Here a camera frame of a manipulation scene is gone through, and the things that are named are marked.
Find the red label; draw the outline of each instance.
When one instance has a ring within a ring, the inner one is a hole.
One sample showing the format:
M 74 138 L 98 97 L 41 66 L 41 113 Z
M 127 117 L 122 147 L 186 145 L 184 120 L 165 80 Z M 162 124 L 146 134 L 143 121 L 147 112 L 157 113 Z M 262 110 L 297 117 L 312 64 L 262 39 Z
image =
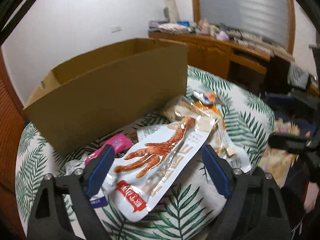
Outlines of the red label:
M 142 211 L 147 207 L 147 203 L 143 200 L 142 197 L 139 196 L 124 180 L 121 180 L 116 190 L 119 190 L 122 195 L 129 201 L 129 203 L 133 206 L 133 212 Z

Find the chicken feet illustration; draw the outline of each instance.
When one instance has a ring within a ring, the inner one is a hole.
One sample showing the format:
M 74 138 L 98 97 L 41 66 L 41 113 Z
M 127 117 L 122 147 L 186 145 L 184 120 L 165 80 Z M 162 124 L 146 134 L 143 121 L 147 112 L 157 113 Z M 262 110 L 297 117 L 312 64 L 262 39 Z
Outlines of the chicken feet illustration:
M 135 157 L 142 158 L 129 165 L 116 166 L 113 171 L 116 173 L 123 171 L 132 171 L 142 167 L 144 164 L 147 164 L 147 166 L 136 175 L 136 178 L 141 178 L 149 170 L 158 166 L 177 145 L 177 143 L 184 137 L 186 131 L 193 128 L 195 124 L 196 119 L 194 119 L 193 117 L 184 117 L 181 120 L 180 126 L 177 128 L 175 134 L 169 140 L 162 143 L 146 143 L 145 146 L 148 146 L 148 148 L 143 148 L 132 152 L 128 154 L 128 156 L 126 156 L 124 159 L 131 160 Z

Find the wooden cabinet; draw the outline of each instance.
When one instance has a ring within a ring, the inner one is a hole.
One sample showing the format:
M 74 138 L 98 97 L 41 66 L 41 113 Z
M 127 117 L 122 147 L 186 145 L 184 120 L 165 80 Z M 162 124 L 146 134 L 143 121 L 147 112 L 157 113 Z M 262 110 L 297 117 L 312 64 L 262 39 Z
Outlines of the wooden cabinet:
M 176 40 L 188 45 L 188 64 L 203 69 L 203 49 L 199 46 L 198 42 L 179 37 Z
M 211 46 L 204 46 L 203 49 L 203 67 L 202 69 L 208 71 L 216 76 L 227 79 L 230 65 L 231 48 L 213 44 Z
M 265 52 L 242 46 L 236 42 L 218 41 L 210 36 L 157 32 L 149 33 L 149 37 L 186 43 L 189 49 L 189 65 L 203 69 L 224 79 L 228 78 L 231 61 L 262 74 L 266 73 L 266 67 L 259 62 L 261 60 L 265 62 L 270 61 L 270 55 Z M 244 55 L 239 56 L 237 51 L 250 55 L 250 59 L 247 59 Z M 251 58 L 257 58 L 259 62 L 255 62 Z

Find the pink package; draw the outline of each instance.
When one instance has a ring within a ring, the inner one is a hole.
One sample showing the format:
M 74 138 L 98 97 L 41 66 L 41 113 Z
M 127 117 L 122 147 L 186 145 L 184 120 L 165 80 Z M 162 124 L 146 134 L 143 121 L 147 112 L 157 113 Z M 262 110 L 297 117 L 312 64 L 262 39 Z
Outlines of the pink package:
M 88 158 L 86 158 L 86 160 L 84 161 L 84 164 L 88 165 L 90 160 L 96 158 L 106 144 L 110 144 L 115 149 L 116 155 L 126 149 L 129 149 L 133 145 L 132 141 L 129 138 L 127 138 L 123 133 L 118 133 L 115 136 L 111 137 L 109 140 L 106 140 L 105 143 L 101 146 L 101 148 L 90 154 Z

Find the power outlet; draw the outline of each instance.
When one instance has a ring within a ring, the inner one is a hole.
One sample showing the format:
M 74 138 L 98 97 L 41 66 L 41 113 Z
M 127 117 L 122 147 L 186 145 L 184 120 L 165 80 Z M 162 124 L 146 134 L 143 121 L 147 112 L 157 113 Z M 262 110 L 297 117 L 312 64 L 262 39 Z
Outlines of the power outlet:
M 122 31 L 120 26 L 111 27 L 110 30 L 111 30 L 112 33 L 116 33 L 116 32 Z

